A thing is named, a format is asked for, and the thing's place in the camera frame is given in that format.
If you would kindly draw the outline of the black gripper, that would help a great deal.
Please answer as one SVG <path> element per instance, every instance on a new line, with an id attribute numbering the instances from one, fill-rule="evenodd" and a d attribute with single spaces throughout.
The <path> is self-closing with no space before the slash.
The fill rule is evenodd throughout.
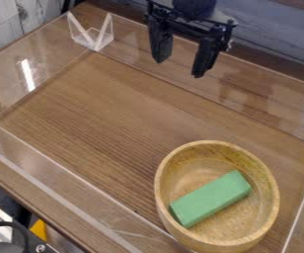
<path id="1" fill-rule="evenodd" d="M 218 0 L 147 0 L 146 19 L 151 57 L 162 63 L 171 56 L 173 34 L 199 40 L 191 75 L 201 78 L 215 64 L 219 51 L 231 48 L 237 20 L 217 9 Z"/>

